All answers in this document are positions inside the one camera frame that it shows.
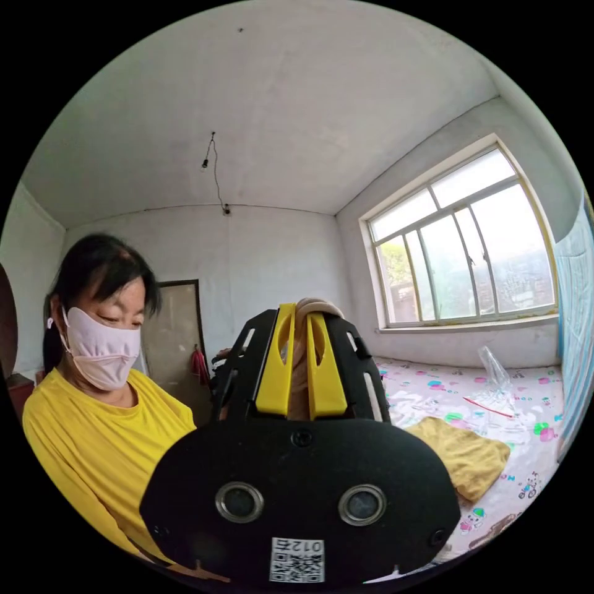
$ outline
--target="bed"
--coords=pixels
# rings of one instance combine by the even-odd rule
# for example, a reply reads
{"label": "bed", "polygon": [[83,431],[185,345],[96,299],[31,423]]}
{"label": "bed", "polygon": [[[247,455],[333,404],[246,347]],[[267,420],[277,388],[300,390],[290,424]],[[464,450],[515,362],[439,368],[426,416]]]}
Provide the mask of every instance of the bed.
{"label": "bed", "polygon": [[[444,549],[427,566],[432,567],[499,534],[534,501],[555,472],[563,419],[561,370],[559,367],[508,369],[514,385],[516,412],[510,419],[464,400],[486,382],[484,369],[383,358],[375,358],[375,362],[384,380],[393,425],[405,429],[426,416],[434,416],[478,435],[498,439],[511,448],[504,472],[487,493],[473,505],[460,500],[460,523]],[[399,576],[395,570],[392,575],[373,581]]]}

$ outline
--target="window sill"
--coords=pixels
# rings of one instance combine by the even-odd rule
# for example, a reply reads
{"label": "window sill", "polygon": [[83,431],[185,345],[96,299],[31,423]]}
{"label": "window sill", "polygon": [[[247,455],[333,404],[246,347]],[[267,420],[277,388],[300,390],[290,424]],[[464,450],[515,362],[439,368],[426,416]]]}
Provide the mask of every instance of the window sill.
{"label": "window sill", "polygon": [[479,322],[477,324],[452,324],[443,326],[414,326],[402,328],[376,329],[376,334],[441,334],[443,332],[488,332],[489,330],[512,330],[516,328],[530,328],[550,324],[559,319],[559,314],[533,316],[516,320],[501,320],[497,322]]}

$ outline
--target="wall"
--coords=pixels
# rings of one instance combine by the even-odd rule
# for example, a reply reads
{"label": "wall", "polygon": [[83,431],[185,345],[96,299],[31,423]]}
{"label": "wall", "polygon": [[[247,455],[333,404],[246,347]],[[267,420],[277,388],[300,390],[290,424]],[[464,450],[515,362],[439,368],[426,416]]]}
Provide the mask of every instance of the wall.
{"label": "wall", "polygon": [[68,229],[64,250],[87,233],[130,242],[159,281],[197,278],[207,359],[235,342],[265,309],[303,297],[328,299],[351,315],[336,219],[285,209],[187,206],[122,215]]}
{"label": "wall", "polygon": [[569,155],[569,151],[559,138],[559,134],[550,125],[546,116],[538,109],[534,101],[500,68],[484,56],[480,54],[477,54],[477,56],[484,64],[487,72],[489,72],[501,97],[530,128],[539,140],[542,149],[546,151],[556,165],[558,172],[565,177],[570,194],[565,204],[565,210],[559,213],[555,222],[555,238],[559,241],[572,228],[580,207],[580,196],[583,188],[582,178]]}
{"label": "wall", "polygon": [[379,326],[368,252],[359,220],[394,192],[473,142],[496,134],[512,152],[530,180],[558,241],[571,227],[575,212],[571,189],[557,164],[520,116],[501,98],[467,111],[417,145],[375,179],[338,215],[338,227],[349,262],[353,322],[372,354],[419,363],[481,366],[476,349],[488,344],[506,366],[547,366],[557,363],[556,319],[544,325],[489,332],[435,332],[433,334],[376,334]]}
{"label": "wall", "polygon": [[14,372],[33,380],[43,368],[43,300],[58,271],[65,233],[19,183],[2,231],[0,261],[17,307],[19,349]]}

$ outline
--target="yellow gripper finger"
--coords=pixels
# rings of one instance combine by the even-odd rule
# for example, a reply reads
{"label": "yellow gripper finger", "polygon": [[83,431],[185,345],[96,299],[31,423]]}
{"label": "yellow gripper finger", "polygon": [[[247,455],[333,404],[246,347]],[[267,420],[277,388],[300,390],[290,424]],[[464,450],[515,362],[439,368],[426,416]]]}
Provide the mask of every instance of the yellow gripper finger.
{"label": "yellow gripper finger", "polygon": [[[256,410],[270,415],[287,415],[293,375],[295,303],[282,304],[272,334],[270,349],[256,397]],[[280,355],[287,345],[286,361]]]}
{"label": "yellow gripper finger", "polygon": [[347,399],[338,373],[324,315],[308,314],[309,418],[342,416]]}

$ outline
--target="door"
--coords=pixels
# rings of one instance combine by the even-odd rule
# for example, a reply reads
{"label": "door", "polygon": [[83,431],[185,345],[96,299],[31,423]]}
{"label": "door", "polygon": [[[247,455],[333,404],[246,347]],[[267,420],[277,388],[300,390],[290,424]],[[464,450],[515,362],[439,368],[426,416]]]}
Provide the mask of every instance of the door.
{"label": "door", "polygon": [[142,327],[142,348],[150,378],[194,414],[196,426],[208,422],[210,392],[191,372],[194,345],[204,352],[198,281],[161,284],[163,307]]}

